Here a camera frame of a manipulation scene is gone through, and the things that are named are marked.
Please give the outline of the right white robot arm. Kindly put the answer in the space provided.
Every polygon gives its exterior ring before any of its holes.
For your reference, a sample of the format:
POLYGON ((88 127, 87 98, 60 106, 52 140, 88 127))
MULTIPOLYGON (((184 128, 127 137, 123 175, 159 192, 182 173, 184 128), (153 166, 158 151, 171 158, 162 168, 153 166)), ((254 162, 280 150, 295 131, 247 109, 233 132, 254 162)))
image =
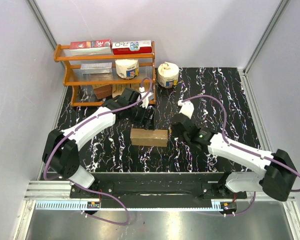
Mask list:
POLYGON ((187 146, 228 159, 250 170, 225 173, 217 186, 221 197, 229 198, 238 192, 264 192, 274 200, 285 202, 292 192, 297 169, 286 151, 278 149, 271 152, 231 139, 224 140, 220 132, 197 127, 182 113, 172 117, 171 128, 173 135, 187 146))

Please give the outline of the brown cardboard express box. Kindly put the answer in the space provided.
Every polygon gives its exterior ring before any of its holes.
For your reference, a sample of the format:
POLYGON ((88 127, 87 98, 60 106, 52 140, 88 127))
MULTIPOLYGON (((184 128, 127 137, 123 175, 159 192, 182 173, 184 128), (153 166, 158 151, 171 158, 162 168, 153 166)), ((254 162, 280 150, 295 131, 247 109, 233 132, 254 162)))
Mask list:
POLYGON ((130 131, 131 144, 134 146, 167 147, 168 138, 167 129, 146 130, 132 128, 130 131))

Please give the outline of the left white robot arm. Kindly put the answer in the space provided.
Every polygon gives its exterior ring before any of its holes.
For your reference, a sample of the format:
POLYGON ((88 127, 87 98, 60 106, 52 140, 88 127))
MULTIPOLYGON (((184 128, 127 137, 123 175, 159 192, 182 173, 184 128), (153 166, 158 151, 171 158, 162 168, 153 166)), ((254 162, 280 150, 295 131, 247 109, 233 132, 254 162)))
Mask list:
POLYGON ((88 198, 98 193, 95 177, 80 164, 79 151, 103 130, 116 122, 130 119, 134 124, 144 126, 150 113, 147 108, 154 93, 140 87, 138 91, 127 87, 121 95, 105 101, 91 116, 64 130, 54 129, 47 137, 42 161, 45 169, 52 168, 64 179, 81 186, 81 192, 88 198))

